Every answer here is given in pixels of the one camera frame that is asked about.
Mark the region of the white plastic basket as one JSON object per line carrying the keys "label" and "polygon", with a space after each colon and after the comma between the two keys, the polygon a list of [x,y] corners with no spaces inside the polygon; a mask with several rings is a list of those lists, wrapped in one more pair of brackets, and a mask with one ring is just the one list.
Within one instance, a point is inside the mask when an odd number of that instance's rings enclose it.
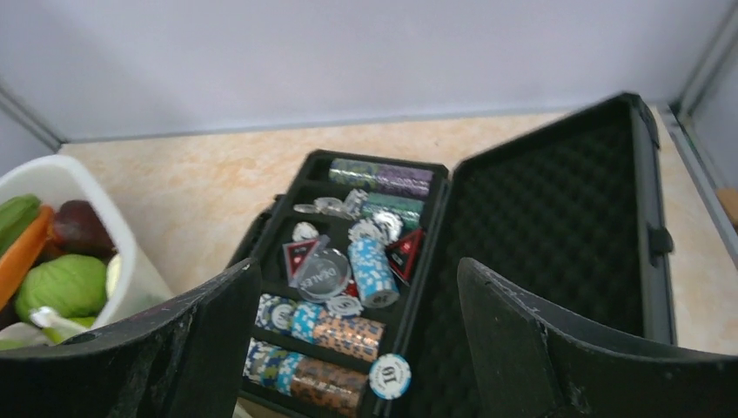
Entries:
{"label": "white plastic basket", "polygon": [[[107,302],[98,315],[64,318],[50,307],[40,307],[31,310],[30,320],[24,322],[15,311],[18,288],[4,307],[9,308],[16,317],[1,324],[3,348],[60,343],[172,298],[172,292],[139,248],[120,211],[102,186],[77,160],[58,155],[37,158],[2,176],[1,204],[24,194],[36,195],[42,201],[41,205],[52,207],[54,215],[68,200],[89,201],[111,236],[116,252],[106,259],[94,257],[107,265]],[[49,230],[46,245],[31,269],[68,254],[77,253],[59,249],[51,241]]]}

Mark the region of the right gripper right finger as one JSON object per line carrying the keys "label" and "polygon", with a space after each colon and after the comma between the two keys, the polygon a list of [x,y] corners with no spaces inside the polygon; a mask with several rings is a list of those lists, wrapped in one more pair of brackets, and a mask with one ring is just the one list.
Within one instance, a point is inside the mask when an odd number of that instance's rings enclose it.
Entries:
{"label": "right gripper right finger", "polygon": [[457,274],[486,417],[734,417],[737,359],[637,337],[477,260]]}

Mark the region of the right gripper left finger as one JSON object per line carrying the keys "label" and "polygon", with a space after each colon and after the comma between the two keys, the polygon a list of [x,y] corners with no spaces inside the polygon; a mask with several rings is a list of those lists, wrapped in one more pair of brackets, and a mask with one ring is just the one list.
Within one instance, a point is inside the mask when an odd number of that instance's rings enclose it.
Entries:
{"label": "right gripper left finger", "polygon": [[1,354],[4,417],[230,417],[261,271],[242,260],[203,285],[53,347]]}

